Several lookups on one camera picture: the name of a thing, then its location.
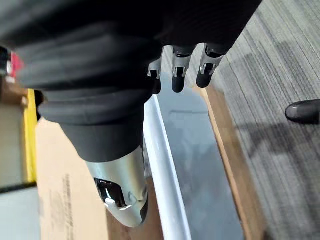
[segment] wooden board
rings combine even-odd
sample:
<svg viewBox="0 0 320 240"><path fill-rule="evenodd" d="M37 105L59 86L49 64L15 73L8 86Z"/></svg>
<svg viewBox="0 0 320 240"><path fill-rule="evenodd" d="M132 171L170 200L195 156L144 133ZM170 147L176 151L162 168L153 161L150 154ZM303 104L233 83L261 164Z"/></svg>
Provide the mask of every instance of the wooden board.
<svg viewBox="0 0 320 240"><path fill-rule="evenodd" d="M265 238L266 221L233 126L224 94L213 86L196 90L208 106L208 114L247 240Z"/></svg>

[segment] chrome component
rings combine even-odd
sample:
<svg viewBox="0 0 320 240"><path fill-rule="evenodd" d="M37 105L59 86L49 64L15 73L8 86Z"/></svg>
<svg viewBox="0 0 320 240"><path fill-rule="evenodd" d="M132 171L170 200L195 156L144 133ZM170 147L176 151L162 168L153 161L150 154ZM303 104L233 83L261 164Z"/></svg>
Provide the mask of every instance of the chrome component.
<svg viewBox="0 0 320 240"><path fill-rule="evenodd" d="M141 214L148 200L145 184L143 151L139 146L132 153L108 162L88 162L86 165L95 179L115 183L121 187L125 206L118 207L106 190L107 197L102 199L111 214L127 227L137 227L145 219Z"/></svg>
<svg viewBox="0 0 320 240"><path fill-rule="evenodd" d="M207 49L207 44L204 44L204 48L203 48L202 56L201 56L201 60L200 60L200 73L202 75L205 74L205 69L207 67L207 64L212 64L213 68L209 72L209 75L212 76L212 74L214 74L216 68L219 66L219 64L224 56L222 55L222 56L219 56L216 58L210 57L207 55L206 49Z"/></svg>
<svg viewBox="0 0 320 240"><path fill-rule="evenodd" d="M173 60L172 60L172 73L174 77L177 76L177 68L183 68L183 73L181 77L185 77L189 68L192 52L189 54L185 54L186 56L181 57L177 56L177 53L175 52L175 48L172 47L173 50Z"/></svg>
<svg viewBox="0 0 320 240"><path fill-rule="evenodd" d="M160 57L159 59L153 61L152 63L149 64L149 68L148 68L148 73L147 75L149 77L151 76L151 71L155 70L156 71L156 79L160 79L161 76L161 61L162 61L162 57Z"/></svg>

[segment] red object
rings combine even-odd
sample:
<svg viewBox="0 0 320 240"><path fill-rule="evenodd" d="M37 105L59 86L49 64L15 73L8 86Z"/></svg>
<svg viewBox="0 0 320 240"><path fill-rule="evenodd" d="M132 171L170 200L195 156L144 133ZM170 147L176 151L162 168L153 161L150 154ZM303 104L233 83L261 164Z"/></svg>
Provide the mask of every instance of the red object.
<svg viewBox="0 0 320 240"><path fill-rule="evenodd" d="M11 52L11 71L9 73L10 77L16 78L17 71L24 67L24 63L18 57L17 54Z"/></svg>

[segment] black fabric sleeve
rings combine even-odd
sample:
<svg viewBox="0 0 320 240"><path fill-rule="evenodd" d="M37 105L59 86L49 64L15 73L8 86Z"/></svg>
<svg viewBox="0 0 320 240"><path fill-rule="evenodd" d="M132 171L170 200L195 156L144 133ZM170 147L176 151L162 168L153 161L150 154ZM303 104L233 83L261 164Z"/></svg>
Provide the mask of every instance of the black fabric sleeve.
<svg viewBox="0 0 320 240"><path fill-rule="evenodd" d="M148 65L163 45L229 50L260 0L0 0L0 46L22 58L18 80L43 92L86 161L121 158L142 142Z"/></svg>

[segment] wooden edge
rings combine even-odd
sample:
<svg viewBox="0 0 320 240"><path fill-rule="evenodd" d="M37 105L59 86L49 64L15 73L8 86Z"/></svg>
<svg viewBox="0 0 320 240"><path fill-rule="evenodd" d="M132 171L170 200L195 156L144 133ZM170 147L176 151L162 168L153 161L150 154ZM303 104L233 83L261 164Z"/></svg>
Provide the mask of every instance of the wooden edge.
<svg viewBox="0 0 320 240"><path fill-rule="evenodd" d="M157 197L152 177L148 177L148 214L144 223L130 228L119 223L106 211L109 240L163 240Z"/></svg>
<svg viewBox="0 0 320 240"><path fill-rule="evenodd" d="M247 240L264 239L265 217L224 94L211 85L194 90L207 104L244 236Z"/></svg>

